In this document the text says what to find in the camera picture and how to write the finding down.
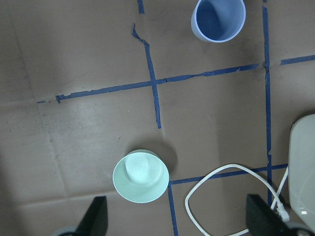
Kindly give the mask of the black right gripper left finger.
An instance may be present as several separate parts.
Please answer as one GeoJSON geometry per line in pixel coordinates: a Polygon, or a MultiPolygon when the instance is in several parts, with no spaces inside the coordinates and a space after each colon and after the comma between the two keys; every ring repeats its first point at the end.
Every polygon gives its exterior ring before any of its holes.
{"type": "Polygon", "coordinates": [[[105,236],[108,230],[106,196],[94,197],[75,230],[76,236],[105,236]]]}

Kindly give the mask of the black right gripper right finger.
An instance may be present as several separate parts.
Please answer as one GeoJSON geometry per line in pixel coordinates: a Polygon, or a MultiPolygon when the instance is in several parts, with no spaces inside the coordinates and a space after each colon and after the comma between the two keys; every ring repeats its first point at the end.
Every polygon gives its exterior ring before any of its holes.
{"type": "Polygon", "coordinates": [[[309,236],[309,229],[289,226],[256,194],[246,200],[246,226],[252,236],[309,236]]]}

